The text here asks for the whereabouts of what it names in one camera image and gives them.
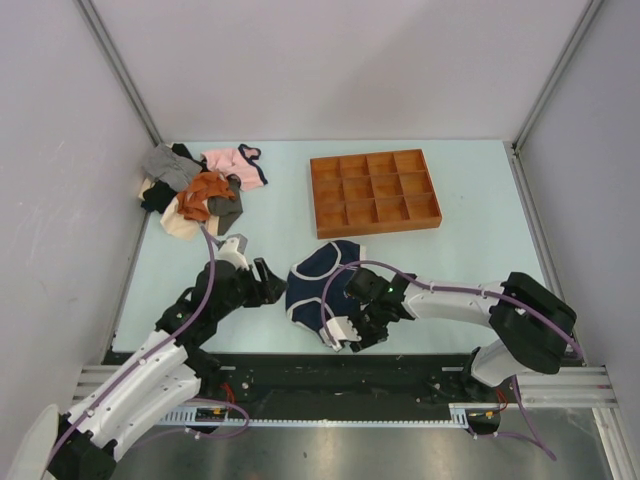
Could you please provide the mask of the navy underwear with white trim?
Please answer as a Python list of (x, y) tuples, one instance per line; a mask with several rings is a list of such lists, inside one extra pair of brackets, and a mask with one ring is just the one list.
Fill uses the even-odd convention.
[(351, 266), (342, 270), (334, 278), (325, 296), (325, 309), (321, 311), (325, 285), (329, 278), (344, 265), (365, 259), (365, 246), (348, 240), (334, 240), (323, 244), (303, 260), (295, 263), (286, 280), (287, 318), (294, 325), (316, 334), (324, 343), (320, 336), (320, 329), (329, 319), (339, 316), (349, 317), (360, 309), (359, 302), (345, 291), (346, 284), (353, 276), (356, 267)]

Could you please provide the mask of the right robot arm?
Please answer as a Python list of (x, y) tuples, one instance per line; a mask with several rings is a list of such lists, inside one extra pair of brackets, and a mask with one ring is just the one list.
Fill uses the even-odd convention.
[(503, 282), (463, 286), (404, 273), (388, 281), (359, 268), (345, 292), (362, 306), (349, 316), (359, 338), (354, 351), (384, 341), (387, 325), (401, 320), (448, 319), (492, 330), (497, 339), (470, 354), (461, 376), (462, 391), (473, 401), (486, 400), (522, 372), (558, 373), (577, 319), (564, 301), (522, 272)]

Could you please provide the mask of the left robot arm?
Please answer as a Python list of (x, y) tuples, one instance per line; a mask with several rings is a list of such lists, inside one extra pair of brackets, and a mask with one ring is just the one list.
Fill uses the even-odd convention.
[(241, 267), (205, 264), (194, 286), (165, 310), (145, 342), (97, 390), (60, 415), (47, 473), (108, 479), (117, 463), (174, 408), (221, 387), (220, 363), (202, 346), (242, 308), (276, 303), (286, 282), (258, 258)]

